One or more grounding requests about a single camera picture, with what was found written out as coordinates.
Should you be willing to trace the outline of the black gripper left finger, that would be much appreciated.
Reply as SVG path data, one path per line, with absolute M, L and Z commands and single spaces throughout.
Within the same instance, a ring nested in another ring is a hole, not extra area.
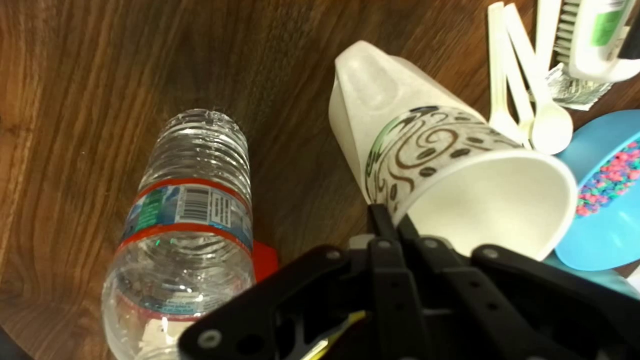
M 382 204 L 371 204 L 368 228 L 374 234 L 366 245 L 366 266 L 372 278 L 391 275 L 422 276 L 422 237 L 409 217 L 395 222 Z

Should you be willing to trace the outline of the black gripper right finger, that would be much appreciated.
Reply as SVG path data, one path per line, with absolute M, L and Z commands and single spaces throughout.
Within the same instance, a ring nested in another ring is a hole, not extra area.
M 494 245 L 470 262 L 540 341 L 538 360 L 640 360 L 638 298 Z

